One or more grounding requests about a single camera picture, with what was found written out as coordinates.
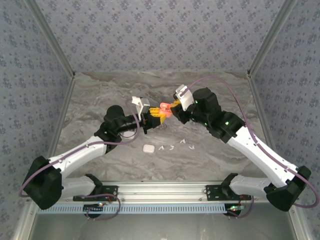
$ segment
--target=white cable tray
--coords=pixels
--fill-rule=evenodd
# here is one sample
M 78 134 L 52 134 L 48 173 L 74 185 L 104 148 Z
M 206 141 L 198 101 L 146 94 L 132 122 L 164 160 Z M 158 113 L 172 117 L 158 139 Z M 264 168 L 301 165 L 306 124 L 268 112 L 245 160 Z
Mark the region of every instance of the white cable tray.
M 83 204 L 55 204 L 46 210 L 38 210 L 38 214 L 85 214 Z M 113 214 L 117 211 L 117 203 L 103 206 L 102 211 L 90 214 Z M 175 204 L 121 204 L 119 214 L 223 214 L 226 213 L 223 203 L 175 203 Z

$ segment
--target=blue patterned wall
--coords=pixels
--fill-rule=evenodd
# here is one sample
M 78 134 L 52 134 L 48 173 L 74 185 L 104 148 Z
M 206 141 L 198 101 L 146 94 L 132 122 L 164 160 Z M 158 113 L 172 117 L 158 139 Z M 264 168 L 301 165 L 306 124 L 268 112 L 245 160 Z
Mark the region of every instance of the blue patterned wall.
M 23 0 L 0 1 L 0 239 L 12 237 L 33 159 L 45 155 L 69 78 Z
M 283 0 L 37 0 L 75 71 L 247 70 Z
M 254 76 L 277 151 L 311 169 L 320 191 L 320 3 L 298 1 Z M 301 201 L 314 202 L 306 188 Z M 320 239 L 320 207 L 306 210 Z

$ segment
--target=pink object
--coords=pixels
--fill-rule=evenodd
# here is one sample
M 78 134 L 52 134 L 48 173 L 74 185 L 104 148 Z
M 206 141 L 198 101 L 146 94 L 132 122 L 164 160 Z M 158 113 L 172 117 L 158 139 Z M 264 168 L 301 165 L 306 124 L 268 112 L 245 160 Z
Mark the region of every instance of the pink object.
M 170 106 L 171 106 L 170 103 L 165 103 L 165 102 L 160 103 L 159 114 L 165 114 L 167 118 L 170 118 L 172 116 Z

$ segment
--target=marble surface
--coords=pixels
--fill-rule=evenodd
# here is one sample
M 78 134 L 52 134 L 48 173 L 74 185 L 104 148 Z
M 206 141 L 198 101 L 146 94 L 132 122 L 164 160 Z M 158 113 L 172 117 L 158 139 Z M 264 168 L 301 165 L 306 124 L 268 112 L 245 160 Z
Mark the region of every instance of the marble surface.
M 97 131 L 107 108 L 120 105 L 130 114 L 125 100 L 131 96 L 146 97 L 152 106 L 172 102 L 180 84 L 190 84 L 201 77 L 217 74 L 235 90 L 245 107 L 252 128 L 264 140 L 253 96 L 244 72 L 86 72 L 75 75 L 75 86 L 63 123 L 56 154 L 61 154 L 86 141 Z M 192 91 L 208 87 L 216 93 L 223 110 L 241 112 L 229 90 L 218 80 L 207 79 Z M 155 153 L 142 151 L 144 144 L 155 145 Z M 174 116 L 152 129 L 141 132 L 128 145 L 117 146 L 74 171 L 71 177 L 94 174 L 100 180 L 223 180 L 229 173 L 249 177 L 264 174 L 245 156 L 212 137 L 201 125 L 181 124 Z

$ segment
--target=small white object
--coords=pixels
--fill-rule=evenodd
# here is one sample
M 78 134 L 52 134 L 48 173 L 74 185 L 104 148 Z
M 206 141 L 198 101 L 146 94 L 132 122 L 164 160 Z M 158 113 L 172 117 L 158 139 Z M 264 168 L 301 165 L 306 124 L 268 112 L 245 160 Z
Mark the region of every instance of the small white object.
M 153 154 L 155 152 L 155 146 L 153 145 L 149 145 L 149 144 L 145 144 L 143 145 L 143 152 L 147 153 L 147 154 Z
M 125 131 L 122 133 L 122 136 L 126 139 L 133 139 L 135 137 L 135 132 L 134 131 Z
M 139 120 L 141 120 L 141 114 L 147 113 L 150 108 L 150 102 L 147 98 L 140 98 L 133 96 L 132 103 L 135 104 L 136 111 L 138 112 Z
M 176 97 L 180 100 L 181 106 L 183 111 L 186 111 L 187 108 L 195 103 L 194 101 L 194 97 L 191 93 L 190 90 L 188 90 L 183 96 L 181 96 L 181 94 L 187 89 L 187 86 L 185 86 L 184 84 L 180 85 L 176 90 Z

